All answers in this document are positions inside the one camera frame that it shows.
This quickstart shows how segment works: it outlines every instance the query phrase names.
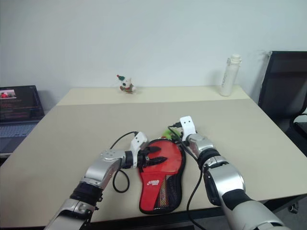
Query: black cable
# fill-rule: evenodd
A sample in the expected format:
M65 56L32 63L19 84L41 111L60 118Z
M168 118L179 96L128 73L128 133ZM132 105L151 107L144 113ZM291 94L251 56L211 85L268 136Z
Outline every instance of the black cable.
M200 183L201 183L201 179L202 179L202 171L201 171L200 177L199 177L199 179L198 179L198 181L197 181L197 184L196 184L196 186L195 186L195 188L194 188L194 190L193 190L193 192L192 192L192 194L191 194L191 196L190 196L190 198L189 198L189 201L188 201L188 204L187 204L187 213L188 213L189 219L191 220L191 222L192 222L193 224L195 224L197 227L199 227L199 228L202 229L202 230L206 230L203 226L201 226L201 225L198 224L195 220L192 219L191 214L190 214L190 212L189 212L189 206L190 206L191 200L192 200L192 198L193 198L193 196L194 196L196 190L198 189L198 186L199 186Z
M173 129L171 129L171 127L174 127L175 125L173 125L173 126L168 126L168 129L178 138L178 141L181 143L183 149L184 149L191 157L193 157L193 159L197 162L197 158L196 158L196 157L193 155L193 153L188 149L188 147L185 145L185 143L183 143L183 141L180 139L180 137L178 136L178 134L175 133ZM194 190L193 190L193 192L192 192L192 194L191 194L191 196L190 196L190 198L189 198L189 201L188 201L188 203L187 203L187 213L188 213L188 217L189 217L190 221L191 221L193 224L195 224L197 227L199 227L199 228L202 229L202 230L206 230L203 226L199 225L195 220L193 220L193 218L191 217L190 211L189 211L189 206L190 206L191 200L192 200L192 198L193 198L193 196L194 196L196 190L198 189L198 187L199 187L199 185L200 185L200 183L201 183L201 179L202 179L202 170L201 170L200 177L199 177L199 179L198 179L198 181L197 181L197 184L196 184L196 186L195 186L195 188L194 188Z
M117 142L119 142L123 137L125 137L125 136L127 136L127 135L129 135L129 134L131 134L131 133L134 133L134 136L136 136L136 135L138 134L137 131L132 131L132 132L129 132L129 133L124 134L123 136L121 136L120 138L118 138L118 139L113 143L113 145L110 147L110 149L113 149L113 147L117 144Z
M129 134L131 134L131 133L133 133L134 136L136 136L136 135L138 134L137 131L132 131L132 132L129 132L129 133L124 134L123 136L121 136L120 138L118 138L118 139L113 143L113 145L110 147L110 149L113 149L113 147L117 144L117 142L119 142L123 137L125 137L125 136L127 136L127 135L129 135ZM117 176L118 172L123 173L124 176L127 178L127 188L124 189L124 190L118 190L118 189L116 188L116 186L115 186L115 179L116 179L116 176ZM112 185L113 185L113 188L114 188L114 190L115 190L116 192L118 192L118 193L125 193L126 191L128 191L128 189L129 189L129 187L130 187L130 180L129 180L128 175L127 175L124 171L122 171L121 169L118 169L118 170L115 172L114 176L113 176Z
M127 188L124 189L124 190L118 190L118 189L116 188L116 186L115 186L115 178L116 178L118 172L123 173L123 174L125 175L125 177L127 178L127 183L128 183L128 184L127 184ZM113 176L113 182L112 182L112 184L113 184L113 188L114 188L115 191L117 191L118 193L125 193L126 191L128 191L128 189L129 189L129 187L130 187L130 180L129 180L128 175L127 175L124 171L122 171L121 169L119 169L119 170L117 170L117 171L115 172L115 174L114 174L114 176Z

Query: paddle logo text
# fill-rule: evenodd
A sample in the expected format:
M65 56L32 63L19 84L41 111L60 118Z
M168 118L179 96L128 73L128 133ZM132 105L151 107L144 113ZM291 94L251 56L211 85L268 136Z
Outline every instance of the paddle logo text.
M155 181L149 181L148 183L147 183L147 185L158 185L159 184L159 180L155 180Z

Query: black office chair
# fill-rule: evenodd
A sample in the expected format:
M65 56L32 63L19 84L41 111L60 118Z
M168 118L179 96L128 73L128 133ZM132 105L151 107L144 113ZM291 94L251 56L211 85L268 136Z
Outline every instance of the black office chair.
M272 52L259 106L307 156L307 135L294 125L307 107L307 51Z

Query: small figurine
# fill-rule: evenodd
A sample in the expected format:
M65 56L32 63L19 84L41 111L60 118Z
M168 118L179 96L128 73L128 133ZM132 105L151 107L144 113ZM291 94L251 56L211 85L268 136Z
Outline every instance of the small figurine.
M124 76L117 75L118 79L121 81L120 90L127 92L127 93L133 93L136 88L131 83L131 78L125 78Z

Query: table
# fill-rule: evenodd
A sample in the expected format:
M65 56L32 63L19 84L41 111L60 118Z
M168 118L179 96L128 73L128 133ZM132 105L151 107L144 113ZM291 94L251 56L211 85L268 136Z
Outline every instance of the table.
M198 132L240 170L251 198L307 193L307 158L239 86L230 97L220 96L215 87L144 88L136 95L117 89L72 89L1 166L0 226L46 225L99 153L119 136L138 130L155 139L185 115L192 116ZM129 143L127 137L117 149L127 150ZM145 216L139 211L138 172L125 172L129 191L116 193L109 184L92 221ZM199 173L187 156L183 197L175 212L186 209ZM123 177L117 179L125 184ZM212 207L202 181L190 209Z

